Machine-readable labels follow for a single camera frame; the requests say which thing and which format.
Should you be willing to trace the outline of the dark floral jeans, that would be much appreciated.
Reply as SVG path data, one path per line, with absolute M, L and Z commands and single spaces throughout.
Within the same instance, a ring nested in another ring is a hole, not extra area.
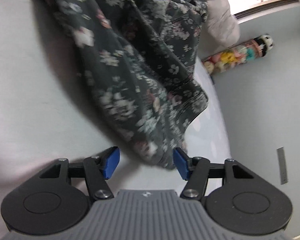
M 208 105 L 194 79 L 206 0 L 44 0 L 76 46 L 106 123 L 145 162 L 174 169 L 173 150 Z

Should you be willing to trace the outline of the polka dot bed sheet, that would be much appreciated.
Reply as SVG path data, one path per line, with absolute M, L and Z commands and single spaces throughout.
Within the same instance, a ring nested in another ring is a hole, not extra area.
M 212 80 L 196 57 L 194 79 L 208 105 L 187 127 L 190 156 L 230 157 Z M 121 160 L 110 180 L 120 189 L 173 189 L 174 169 L 145 162 L 106 123 L 79 68 L 76 46 L 44 0 L 0 0 L 0 206 L 4 197 L 55 160 L 82 161 L 111 146 Z M 8 233 L 0 213 L 0 239 Z

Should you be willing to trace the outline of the panda plush toy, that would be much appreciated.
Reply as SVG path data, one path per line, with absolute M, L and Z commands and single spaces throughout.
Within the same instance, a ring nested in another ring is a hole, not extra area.
M 269 34 L 260 35 L 254 38 L 254 40 L 258 44 L 261 57 L 266 56 L 266 54 L 274 47 L 274 40 Z

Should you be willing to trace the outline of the grey wall switch panel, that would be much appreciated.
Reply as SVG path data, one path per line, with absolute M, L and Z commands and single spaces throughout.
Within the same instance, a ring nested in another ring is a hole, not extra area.
M 287 173 L 287 164 L 284 147 L 278 148 L 277 150 L 277 159 L 279 163 L 279 173 L 281 185 L 288 183 L 288 173 Z

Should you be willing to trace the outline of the plush toy tube holder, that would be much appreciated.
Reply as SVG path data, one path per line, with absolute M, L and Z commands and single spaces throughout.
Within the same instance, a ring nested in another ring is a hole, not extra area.
M 259 57 L 261 53 L 253 38 L 203 59 L 202 64 L 210 75 L 214 75 Z

